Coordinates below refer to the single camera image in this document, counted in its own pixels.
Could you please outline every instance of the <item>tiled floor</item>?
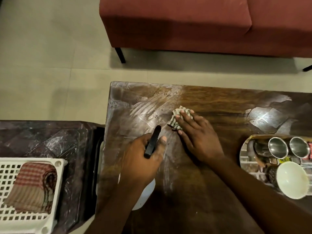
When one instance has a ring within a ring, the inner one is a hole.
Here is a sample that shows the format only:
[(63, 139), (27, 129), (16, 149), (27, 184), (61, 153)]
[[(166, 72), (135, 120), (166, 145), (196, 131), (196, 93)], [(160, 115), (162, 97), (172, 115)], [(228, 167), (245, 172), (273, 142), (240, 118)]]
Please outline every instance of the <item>tiled floor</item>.
[(3, 0), (0, 119), (103, 124), (113, 80), (312, 92), (312, 59), (124, 49), (122, 65), (98, 3)]

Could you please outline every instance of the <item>white plastic basket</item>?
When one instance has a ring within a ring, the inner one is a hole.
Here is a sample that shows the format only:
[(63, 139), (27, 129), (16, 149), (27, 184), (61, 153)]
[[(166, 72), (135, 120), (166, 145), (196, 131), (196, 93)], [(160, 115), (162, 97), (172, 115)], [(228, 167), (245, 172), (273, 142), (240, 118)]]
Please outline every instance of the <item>white plastic basket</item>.
[[(26, 162), (51, 163), (57, 171), (57, 183), (51, 213), (17, 213), (12, 206), (3, 204), (12, 190), (20, 167)], [(60, 158), (0, 158), (0, 234), (35, 233), (50, 234), (57, 221), (54, 220), (64, 167), (67, 161)]]

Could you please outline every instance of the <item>hand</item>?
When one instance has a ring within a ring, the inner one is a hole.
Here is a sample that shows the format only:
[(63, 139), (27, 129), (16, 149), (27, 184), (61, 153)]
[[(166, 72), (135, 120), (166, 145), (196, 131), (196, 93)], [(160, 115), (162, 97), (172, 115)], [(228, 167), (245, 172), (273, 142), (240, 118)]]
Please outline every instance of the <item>hand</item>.
[(211, 124), (203, 117), (191, 111), (191, 119), (184, 110), (180, 111), (183, 119), (177, 115), (176, 120), (182, 127), (178, 130), (189, 151), (202, 162), (209, 163), (213, 158), (224, 157), (224, 153), (216, 132)]
[(145, 146), (152, 134), (144, 134), (130, 142), (122, 158), (120, 183), (130, 183), (142, 186), (144, 189), (153, 179), (162, 162), (166, 149), (167, 138), (159, 138), (152, 156), (144, 157)]

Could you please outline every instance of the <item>black metal leg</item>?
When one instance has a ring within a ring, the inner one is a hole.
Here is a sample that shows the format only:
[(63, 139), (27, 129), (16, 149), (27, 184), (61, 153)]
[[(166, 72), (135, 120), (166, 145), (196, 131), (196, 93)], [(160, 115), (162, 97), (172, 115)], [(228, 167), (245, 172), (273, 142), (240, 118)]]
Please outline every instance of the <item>black metal leg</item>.
[(117, 55), (119, 56), (119, 59), (121, 61), (122, 64), (126, 63), (126, 60), (123, 56), (123, 53), (122, 53), (122, 50), (121, 48), (115, 48), (116, 52), (117, 52)]
[(307, 71), (309, 71), (309, 70), (312, 70), (312, 65), (310, 65), (310, 66), (304, 68), (302, 71), (307, 72)]

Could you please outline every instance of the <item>checkered towel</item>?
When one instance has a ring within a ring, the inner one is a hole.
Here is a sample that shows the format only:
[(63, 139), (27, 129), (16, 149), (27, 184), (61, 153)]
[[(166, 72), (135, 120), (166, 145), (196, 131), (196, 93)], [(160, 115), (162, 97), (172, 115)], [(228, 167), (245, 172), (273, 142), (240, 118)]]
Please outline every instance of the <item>checkered towel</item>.
[(4, 204), (17, 212), (51, 213), (57, 171), (48, 163), (24, 163)]
[(179, 123), (176, 121), (175, 116), (176, 115), (180, 115), (180, 110), (183, 109), (185, 111), (185, 113), (190, 116), (191, 119), (193, 119), (193, 116), (191, 116), (190, 114), (190, 110), (180, 106), (179, 108), (175, 109), (172, 111), (172, 117), (170, 122), (168, 122), (168, 125), (170, 125), (172, 127), (173, 130), (182, 130), (181, 126), (179, 125)]

